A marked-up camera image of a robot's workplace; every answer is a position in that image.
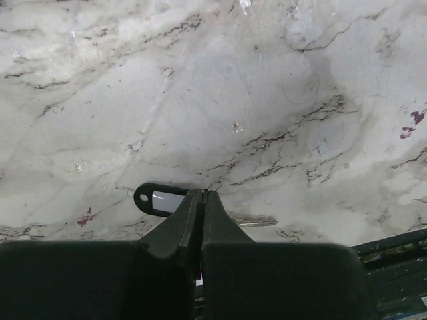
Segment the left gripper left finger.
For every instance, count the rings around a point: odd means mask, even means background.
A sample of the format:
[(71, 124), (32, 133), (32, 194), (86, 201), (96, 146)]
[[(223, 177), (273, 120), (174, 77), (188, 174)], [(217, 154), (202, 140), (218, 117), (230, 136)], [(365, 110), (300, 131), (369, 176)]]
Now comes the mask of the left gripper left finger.
[(137, 241), (1, 245), (2, 319), (193, 319), (199, 189)]

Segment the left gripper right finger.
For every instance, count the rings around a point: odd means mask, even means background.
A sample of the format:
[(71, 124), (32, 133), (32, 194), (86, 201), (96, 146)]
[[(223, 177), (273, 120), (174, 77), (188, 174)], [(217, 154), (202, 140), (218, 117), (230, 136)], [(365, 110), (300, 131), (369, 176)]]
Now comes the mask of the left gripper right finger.
[(207, 319), (378, 319), (356, 252), (332, 243), (262, 243), (207, 194), (201, 269)]

